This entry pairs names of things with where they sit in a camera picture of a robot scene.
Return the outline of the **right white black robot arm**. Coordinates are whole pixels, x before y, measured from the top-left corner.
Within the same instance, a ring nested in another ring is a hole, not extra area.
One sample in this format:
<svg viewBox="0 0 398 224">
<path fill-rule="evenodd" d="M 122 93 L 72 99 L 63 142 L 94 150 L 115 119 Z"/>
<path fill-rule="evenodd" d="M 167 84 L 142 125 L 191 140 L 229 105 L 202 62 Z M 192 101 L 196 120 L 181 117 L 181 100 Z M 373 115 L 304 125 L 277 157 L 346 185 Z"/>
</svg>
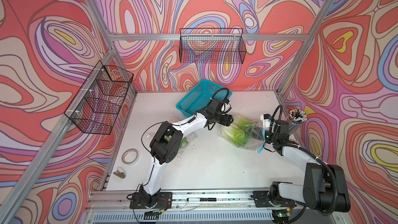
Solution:
<svg viewBox="0 0 398 224">
<path fill-rule="evenodd" d="M 254 139 L 270 144 L 273 152 L 293 162 L 304 172 L 302 184 L 275 181 L 267 191 L 254 191 L 251 197 L 256 207 L 272 206 L 274 208 L 301 205 L 303 208 L 292 219 L 289 209 L 273 211 L 276 224 L 290 224 L 298 220 L 309 208 L 323 216 L 334 212 L 347 213 L 351 203 L 344 170 L 337 165 L 324 162 L 297 142 L 289 139 L 291 132 L 300 127 L 307 114 L 300 110 L 291 110 L 287 120 L 282 120 L 282 106 L 279 105 L 272 114 L 260 116 L 262 127 L 252 129 Z"/>
</svg>

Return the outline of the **clear blue zip-top bag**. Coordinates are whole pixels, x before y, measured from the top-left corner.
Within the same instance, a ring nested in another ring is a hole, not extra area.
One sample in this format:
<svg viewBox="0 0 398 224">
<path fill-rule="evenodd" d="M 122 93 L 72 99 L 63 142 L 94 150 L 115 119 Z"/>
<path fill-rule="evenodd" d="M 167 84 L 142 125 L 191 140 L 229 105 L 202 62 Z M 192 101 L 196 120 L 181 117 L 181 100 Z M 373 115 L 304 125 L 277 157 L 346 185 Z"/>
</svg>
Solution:
<svg viewBox="0 0 398 224">
<path fill-rule="evenodd" d="M 257 121 L 233 115 L 233 122 L 222 125 L 219 136 L 237 148 L 261 153 L 265 144 L 264 129 Z"/>
</svg>

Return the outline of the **green chinese cabbage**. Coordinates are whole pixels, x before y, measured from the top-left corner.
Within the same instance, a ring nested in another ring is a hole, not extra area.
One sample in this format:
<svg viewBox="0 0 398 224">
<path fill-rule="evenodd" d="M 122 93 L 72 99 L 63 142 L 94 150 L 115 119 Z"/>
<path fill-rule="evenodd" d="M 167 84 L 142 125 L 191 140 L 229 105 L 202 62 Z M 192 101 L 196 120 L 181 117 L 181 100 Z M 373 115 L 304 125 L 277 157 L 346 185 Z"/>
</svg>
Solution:
<svg viewBox="0 0 398 224">
<path fill-rule="evenodd" d="M 220 128 L 220 136 L 237 148 L 254 149 L 256 141 L 251 137 L 251 130 L 257 127 L 258 123 L 241 115 L 234 115 L 233 119 L 229 127 Z"/>
</svg>

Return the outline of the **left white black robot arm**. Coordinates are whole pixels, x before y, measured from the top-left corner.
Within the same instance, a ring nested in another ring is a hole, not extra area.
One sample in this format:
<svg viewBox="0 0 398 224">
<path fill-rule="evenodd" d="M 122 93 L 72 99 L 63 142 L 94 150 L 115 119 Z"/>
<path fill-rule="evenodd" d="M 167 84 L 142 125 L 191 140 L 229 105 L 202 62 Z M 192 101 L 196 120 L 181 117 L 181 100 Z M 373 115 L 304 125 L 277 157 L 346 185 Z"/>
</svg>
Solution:
<svg viewBox="0 0 398 224">
<path fill-rule="evenodd" d="M 228 127 L 233 123 L 233 116 L 229 114 L 231 109 L 227 108 L 230 105 L 229 95 L 228 88 L 220 88 L 191 117 L 176 123 L 160 123 L 149 145 L 148 151 L 153 161 L 147 179 L 137 187 L 135 193 L 126 197 L 130 200 L 130 209 L 159 207 L 160 203 L 165 203 L 165 208 L 171 206 L 167 199 L 160 196 L 161 180 L 166 166 L 176 158 L 186 136 L 202 128 L 210 131 L 216 124 Z"/>
</svg>

